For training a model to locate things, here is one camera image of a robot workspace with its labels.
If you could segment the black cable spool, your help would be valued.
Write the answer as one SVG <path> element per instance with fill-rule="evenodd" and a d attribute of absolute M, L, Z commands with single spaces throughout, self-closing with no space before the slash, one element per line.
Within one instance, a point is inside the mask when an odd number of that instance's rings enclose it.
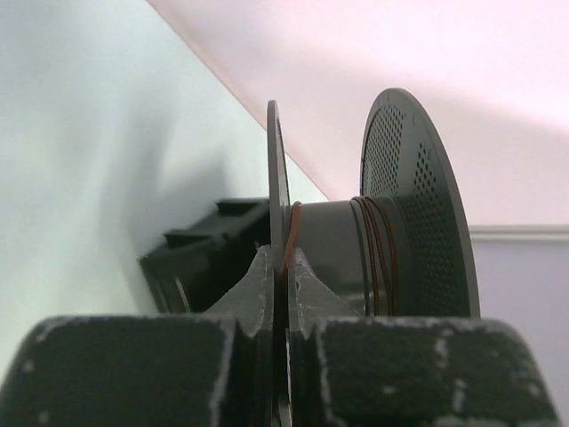
<path fill-rule="evenodd" d="M 269 211 L 275 272 L 276 405 L 293 424 L 289 394 L 289 267 L 310 267 L 358 316 L 478 318 L 469 230 L 443 142 L 419 101 L 381 92 L 366 119 L 356 196 L 291 200 L 278 106 L 267 106 Z"/>

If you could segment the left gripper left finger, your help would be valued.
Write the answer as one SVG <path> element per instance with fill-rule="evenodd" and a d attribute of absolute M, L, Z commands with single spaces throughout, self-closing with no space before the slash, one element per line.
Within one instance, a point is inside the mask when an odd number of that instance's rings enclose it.
<path fill-rule="evenodd" d="M 273 287 L 262 246 L 204 313 L 39 322 L 2 385 L 2 425 L 270 425 Z"/>

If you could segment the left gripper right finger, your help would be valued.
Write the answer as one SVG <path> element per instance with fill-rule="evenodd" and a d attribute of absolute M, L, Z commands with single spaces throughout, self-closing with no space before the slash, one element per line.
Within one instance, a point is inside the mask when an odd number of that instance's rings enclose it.
<path fill-rule="evenodd" d="M 288 274 L 294 425 L 559 425 L 531 350 L 508 324 L 360 317 L 301 250 Z"/>

